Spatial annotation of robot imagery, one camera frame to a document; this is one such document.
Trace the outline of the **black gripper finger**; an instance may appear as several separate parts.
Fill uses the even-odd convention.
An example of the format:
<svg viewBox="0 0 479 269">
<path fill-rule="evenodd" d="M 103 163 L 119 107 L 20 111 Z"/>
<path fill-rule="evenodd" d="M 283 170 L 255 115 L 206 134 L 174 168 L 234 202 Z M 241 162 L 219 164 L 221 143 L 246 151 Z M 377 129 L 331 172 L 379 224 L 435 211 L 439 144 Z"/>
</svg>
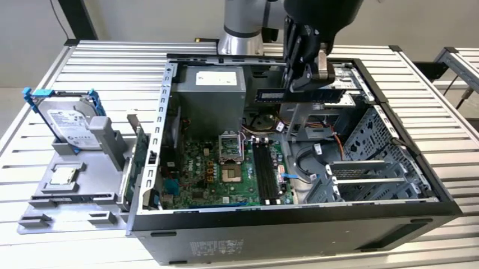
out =
<svg viewBox="0 0 479 269">
<path fill-rule="evenodd" d="M 298 30 L 294 46 L 294 92 L 317 90 L 334 82 L 333 66 L 327 56 L 331 42 L 310 25 Z"/>
<path fill-rule="evenodd" d="M 298 50 L 301 47 L 302 37 L 299 26 L 295 20 L 287 16 L 285 25 L 285 81 L 283 86 L 286 91 L 290 90 L 293 76 L 294 76 L 294 65 L 298 58 Z"/>
</svg>

